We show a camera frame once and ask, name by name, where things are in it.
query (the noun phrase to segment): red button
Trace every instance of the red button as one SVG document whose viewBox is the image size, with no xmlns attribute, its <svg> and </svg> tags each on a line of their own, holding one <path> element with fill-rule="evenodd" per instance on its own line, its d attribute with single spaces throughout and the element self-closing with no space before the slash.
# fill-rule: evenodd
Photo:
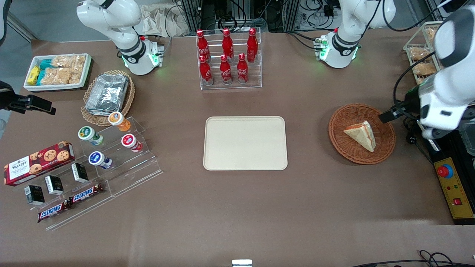
<svg viewBox="0 0 475 267">
<path fill-rule="evenodd" d="M 454 199 L 454 205 L 462 205 L 462 201 L 460 199 Z"/>
<path fill-rule="evenodd" d="M 447 177 L 450 173 L 446 166 L 440 166 L 437 168 L 437 173 L 442 177 Z"/>
</svg>

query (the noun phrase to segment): red bottle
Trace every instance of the red bottle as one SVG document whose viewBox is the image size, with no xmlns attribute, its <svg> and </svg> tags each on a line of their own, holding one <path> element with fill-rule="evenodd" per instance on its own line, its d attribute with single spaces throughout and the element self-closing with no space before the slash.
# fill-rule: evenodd
<svg viewBox="0 0 475 267">
<path fill-rule="evenodd" d="M 214 83 L 211 68 L 206 62 L 205 56 L 200 56 L 199 58 L 199 73 L 201 74 L 201 78 L 203 78 L 203 85 L 210 86 Z"/>
<path fill-rule="evenodd" d="M 257 39 L 256 39 L 256 29 L 251 28 L 249 30 L 249 38 L 247 39 L 247 60 L 249 62 L 254 62 L 257 56 Z"/>
<path fill-rule="evenodd" d="M 237 63 L 237 81 L 240 84 L 245 84 L 249 80 L 248 76 L 248 68 L 246 62 L 246 55 L 244 53 L 239 54 L 239 62 Z"/>
<path fill-rule="evenodd" d="M 221 79 L 224 84 L 230 85 L 233 82 L 231 77 L 231 66 L 228 62 L 228 57 L 226 55 L 221 55 L 221 65 L 219 66 L 221 70 Z"/>
<path fill-rule="evenodd" d="M 208 46 L 208 41 L 204 38 L 204 33 L 202 30 L 197 30 L 196 31 L 196 36 L 198 36 L 198 52 L 200 56 L 205 56 L 206 62 L 211 61 L 211 55 L 209 54 L 209 46 Z"/>
<path fill-rule="evenodd" d="M 223 30 L 223 53 L 228 58 L 228 62 L 234 62 L 234 45 L 233 40 L 229 37 L 229 29 Z"/>
</svg>

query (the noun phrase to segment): sandwich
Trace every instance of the sandwich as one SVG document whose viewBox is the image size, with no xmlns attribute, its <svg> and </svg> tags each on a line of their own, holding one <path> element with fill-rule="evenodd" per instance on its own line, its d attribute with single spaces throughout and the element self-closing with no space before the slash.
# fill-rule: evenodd
<svg viewBox="0 0 475 267">
<path fill-rule="evenodd" d="M 371 125 L 368 123 L 368 121 L 348 126 L 343 132 L 349 135 L 370 152 L 374 152 L 376 140 L 374 140 L 373 130 L 371 129 Z"/>
</svg>

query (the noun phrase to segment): bottle cap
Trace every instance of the bottle cap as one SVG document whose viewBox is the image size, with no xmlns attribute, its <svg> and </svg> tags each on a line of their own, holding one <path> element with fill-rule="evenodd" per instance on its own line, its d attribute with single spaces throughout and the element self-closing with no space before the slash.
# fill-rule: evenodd
<svg viewBox="0 0 475 267">
<path fill-rule="evenodd" d="M 109 115 L 109 123 L 114 126 L 120 125 L 124 121 L 123 118 L 124 116 L 122 115 L 122 113 L 114 111 Z"/>
<path fill-rule="evenodd" d="M 93 128 L 89 126 L 84 126 L 81 129 L 79 129 L 79 132 L 77 132 L 77 136 L 79 139 L 84 140 L 84 141 L 89 141 L 94 137 L 95 131 Z"/>
<path fill-rule="evenodd" d="M 133 147 L 136 142 L 137 142 L 137 139 L 135 138 L 133 134 L 128 133 L 122 137 L 122 145 L 127 148 Z"/>
<path fill-rule="evenodd" d="M 94 151 L 89 155 L 89 163 L 94 166 L 99 166 L 104 162 L 105 156 L 99 151 Z"/>
</svg>

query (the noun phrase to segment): wicker basket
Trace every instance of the wicker basket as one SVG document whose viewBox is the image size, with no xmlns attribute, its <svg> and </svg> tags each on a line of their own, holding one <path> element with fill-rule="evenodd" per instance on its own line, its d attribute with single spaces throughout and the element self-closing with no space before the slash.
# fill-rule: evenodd
<svg viewBox="0 0 475 267">
<path fill-rule="evenodd" d="M 110 75 L 120 74 L 120 75 L 124 75 L 127 78 L 129 78 L 129 85 L 127 87 L 127 92 L 125 94 L 125 101 L 124 101 L 124 104 L 123 104 L 123 107 L 122 107 L 122 114 L 124 115 L 124 117 L 126 117 L 125 115 L 129 112 L 130 106 L 132 105 L 133 96 L 135 95 L 135 86 L 133 85 L 132 79 L 130 78 L 130 76 L 127 73 L 125 73 L 121 70 L 109 70 L 109 71 L 106 71 L 102 74 L 110 74 Z M 87 103 L 87 100 L 89 99 L 89 96 L 91 95 L 91 90 L 95 85 L 96 79 L 97 79 L 97 77 L 94 79 L 94 81 L 92 81 L 92 83 L 87 88 L 86 93 L 84 94 L 84 98 L 83 98 L 84 103 Z M 102 126 L 102 127 L 107 127 L 107 126 L 111 125 L 109 123 L 109 120 L 108 120 L 107 116 L 92 115 L 86 110 L 86 106 L 81 107 L 81 114 L 83 115 L 83 118 L 87 122 L 90 122 L 92 124 Z"/>
<path fill-rule="evenodd" d="M 391 124 L 380 121 L 380 114 L 376 108 L 364 104 L 345 105 L 335 111 L 328 124 L 328 133 L 335 149 L 345 158 L 359 164 L 376 164 L 387 159 L 396 145 L 396 135 Z M 374 152 L 369 152 L 343 132 L 348 126 L 364 120 L 373 129 L 376 140 Z"/>
</svg>

